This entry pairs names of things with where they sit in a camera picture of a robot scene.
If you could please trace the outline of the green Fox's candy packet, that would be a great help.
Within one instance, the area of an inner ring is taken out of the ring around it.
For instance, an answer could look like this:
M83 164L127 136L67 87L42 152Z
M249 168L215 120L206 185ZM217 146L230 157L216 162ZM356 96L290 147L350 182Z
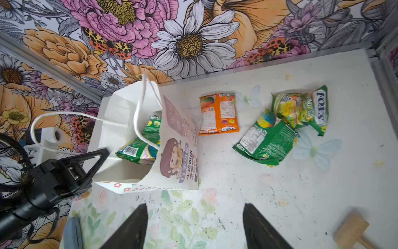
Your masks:
M142 132L142 136L152 143L160 146L160 125L162 118L156 115L150 119ZM157 156L158 150L140 138L135 138L120 148L115 154L118 158L128 160L138 165L152 165Z

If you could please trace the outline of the white printed paper bag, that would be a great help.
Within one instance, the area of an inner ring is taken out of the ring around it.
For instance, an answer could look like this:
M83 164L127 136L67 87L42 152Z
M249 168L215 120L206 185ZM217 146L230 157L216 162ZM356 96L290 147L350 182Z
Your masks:
M162 118L161 144L142 136L150 116ZM118 158L116 152L135 138L158 150L152 165ZM110 155L93 181L117 194L161 189L198 188L198 131L179 87L160 86L144 78L105 97L97 114L89 151L107 148Z

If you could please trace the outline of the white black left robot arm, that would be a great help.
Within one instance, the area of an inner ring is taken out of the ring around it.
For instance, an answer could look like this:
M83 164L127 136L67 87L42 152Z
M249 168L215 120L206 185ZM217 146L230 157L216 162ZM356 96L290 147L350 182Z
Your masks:
M86 154L49 159L30 169L33 181L11 199L10 208L1 212L1 241L11 239L29 226L27 240L32 240L34 221L41 216L55 215L52 230L56 229L60 209L58 204L86 192L92 186L92 178L103 165L109 151L102 148Z

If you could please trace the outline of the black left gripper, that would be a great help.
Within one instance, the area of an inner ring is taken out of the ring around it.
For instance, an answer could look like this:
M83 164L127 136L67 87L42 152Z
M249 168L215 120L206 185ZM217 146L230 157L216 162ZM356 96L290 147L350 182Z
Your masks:
M28 168L33 181L22 189L20 212L44 212L62 200L78 196L92 186L92 178L110 155L107 148L59 160L49 159ZM85 162L93 162L88 170Z

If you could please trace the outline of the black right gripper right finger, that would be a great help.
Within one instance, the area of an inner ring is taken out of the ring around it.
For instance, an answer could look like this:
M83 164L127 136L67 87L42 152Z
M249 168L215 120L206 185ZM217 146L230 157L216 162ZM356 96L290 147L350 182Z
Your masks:
M251 203L244 206L243 225L248 249L293 249Z

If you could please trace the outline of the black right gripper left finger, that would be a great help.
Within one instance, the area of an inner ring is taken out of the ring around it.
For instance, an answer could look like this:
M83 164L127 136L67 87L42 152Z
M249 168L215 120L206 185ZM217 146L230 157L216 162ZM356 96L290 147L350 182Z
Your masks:
M148 210L140 204L101 246L101 249L143 249L148 227Z

